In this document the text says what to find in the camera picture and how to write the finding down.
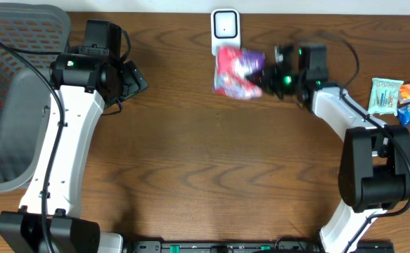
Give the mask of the red purple pad package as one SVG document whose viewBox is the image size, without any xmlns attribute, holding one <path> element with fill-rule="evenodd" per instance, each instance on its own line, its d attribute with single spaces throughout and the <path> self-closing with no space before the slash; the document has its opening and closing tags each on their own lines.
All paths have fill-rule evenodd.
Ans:
<svg viewBox="0 0 410 253">
<path fill-rule="evenodd" d="M 234 46 L 220 46 L 215 56 L 213 91 L 236 100 L 262 96 L 262 89 L 247 76 L 264 68 L 265 55 Z"/>
</svg>

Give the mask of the green wipes packet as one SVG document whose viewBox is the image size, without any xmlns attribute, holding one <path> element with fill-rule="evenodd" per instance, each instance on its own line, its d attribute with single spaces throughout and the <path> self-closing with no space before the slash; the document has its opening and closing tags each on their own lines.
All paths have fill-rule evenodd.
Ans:
<svg viewBox="0 0 410 253">
<path fill-rule="evenodd" d="M 402 80 L 373 78 L 368 113 L 397 116 L 397 104 Z"/>
</svg>

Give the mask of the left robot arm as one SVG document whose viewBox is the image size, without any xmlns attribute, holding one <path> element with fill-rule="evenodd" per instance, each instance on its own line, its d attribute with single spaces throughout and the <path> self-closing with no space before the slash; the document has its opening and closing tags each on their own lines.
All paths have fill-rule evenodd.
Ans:
<svg viewBox="0 0 410 253">
<path fill-rule="evenodd" d="M 128 252 L 123 235 L 81 219 L 91 137 L 114 103 L 148 84 L 132 61 L 60 54 L 50 66 L 54 94 L 39 159 L 16 212 L 0 214 L 0 236 L 14 252 Z"/>
</svg>

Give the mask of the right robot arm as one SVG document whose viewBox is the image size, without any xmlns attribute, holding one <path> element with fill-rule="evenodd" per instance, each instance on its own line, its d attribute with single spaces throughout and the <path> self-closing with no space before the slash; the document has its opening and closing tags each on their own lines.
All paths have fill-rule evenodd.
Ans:
<svg viewBox="0 0 410 253">
<path fill-rule="evenodd" d="M 276 63 L 247 74 L 264 92 L 294 96 L 343 141 L 338 172 L 341 201 L 319 231 L 320 252 L 355 252 L 379 218 L 410 208 L 410 135 L 370 115 L 348 91 L 329 79 L 323 44 L 276 47 Z"/>
</svg>

